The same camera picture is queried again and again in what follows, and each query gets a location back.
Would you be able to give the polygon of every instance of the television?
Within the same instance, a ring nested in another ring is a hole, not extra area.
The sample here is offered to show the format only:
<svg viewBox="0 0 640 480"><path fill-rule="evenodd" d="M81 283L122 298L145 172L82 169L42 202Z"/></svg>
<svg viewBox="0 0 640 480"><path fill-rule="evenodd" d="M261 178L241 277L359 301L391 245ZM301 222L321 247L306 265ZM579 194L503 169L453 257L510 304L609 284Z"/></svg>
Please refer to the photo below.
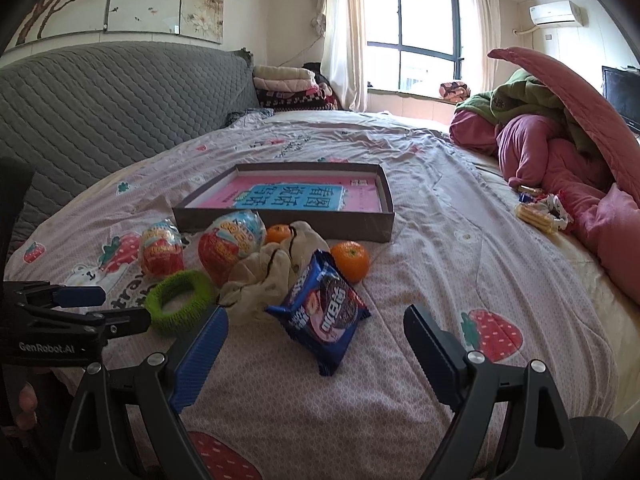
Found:
<svg viewBox="0 0 640 480"><path fill-rule="evenodd" d="M640 137L640 73L603 66L602 91L634 135Z"/></svg>

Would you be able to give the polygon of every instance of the orange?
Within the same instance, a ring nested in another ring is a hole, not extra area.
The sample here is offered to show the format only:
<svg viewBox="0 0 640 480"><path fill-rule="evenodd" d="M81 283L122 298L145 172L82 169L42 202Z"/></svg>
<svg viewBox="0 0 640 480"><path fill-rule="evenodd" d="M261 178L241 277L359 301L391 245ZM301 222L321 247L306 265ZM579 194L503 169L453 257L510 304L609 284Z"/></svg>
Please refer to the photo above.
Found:
<svg viewBox="0 0 640 480"><path fill-rule="evenodd" d="M267 229L267 237L264 240L264 243L270 244L271 242L276 242L279 244L281 241L289 238L291 234L291 229L286 224L276 224L272 225Z"/></svg>
<svg viewBox="0 0 640 480"><path fill-rule="evenodd" d="M341 242L331 248L338 270L350 283L358 283L369 272L369 253L356 242Z"/></svg>

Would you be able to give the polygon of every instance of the headboard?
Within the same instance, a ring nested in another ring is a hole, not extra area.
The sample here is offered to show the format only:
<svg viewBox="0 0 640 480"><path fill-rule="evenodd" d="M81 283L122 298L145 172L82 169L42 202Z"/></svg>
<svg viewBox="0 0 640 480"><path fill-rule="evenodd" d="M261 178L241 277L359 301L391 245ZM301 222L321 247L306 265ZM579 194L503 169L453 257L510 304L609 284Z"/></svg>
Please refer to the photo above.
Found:
<svg viewBox="0 0 640 480"><path fill-rule="evenodd" d="M0 153L36 170L12 248L100 179L258 107L252 69L244 49L150 41L65 47L0 69Z"/></svg>

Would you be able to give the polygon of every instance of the window frame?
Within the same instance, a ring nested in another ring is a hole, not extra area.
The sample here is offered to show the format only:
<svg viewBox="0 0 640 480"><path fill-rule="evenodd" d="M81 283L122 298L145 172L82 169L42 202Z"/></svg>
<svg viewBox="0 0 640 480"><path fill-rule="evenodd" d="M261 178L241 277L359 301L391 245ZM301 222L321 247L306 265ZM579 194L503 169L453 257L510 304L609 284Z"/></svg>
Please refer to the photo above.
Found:
<svg viewBox="0 0 640 480"><path fill-rule="evenodd" d="M453 54L429 50L402 44L402 0L398 0L398 44L380 43L378 41L367 41L367 46L377 46L382 48L392 48L398 51L398 92L402 92L402 54L401 52L411 52L422 54L423 56L437 57L453 62L453 79L460 79L462 72L462 38L460 33L460 0L451 0L451 15L453 20Z"/></svg>

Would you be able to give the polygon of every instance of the white wall-mounted air conditioner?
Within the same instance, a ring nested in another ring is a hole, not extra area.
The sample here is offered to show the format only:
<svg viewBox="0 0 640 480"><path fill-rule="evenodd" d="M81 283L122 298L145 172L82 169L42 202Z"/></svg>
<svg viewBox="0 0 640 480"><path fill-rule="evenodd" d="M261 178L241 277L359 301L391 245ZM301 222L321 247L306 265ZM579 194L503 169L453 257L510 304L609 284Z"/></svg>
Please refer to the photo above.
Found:
<svg viewBox="0 0 640 480"><path fill-rule="evenodd" d="M531 21L540 28L582 27L580 7L569 0L541 4L529 9Z"/></svg>

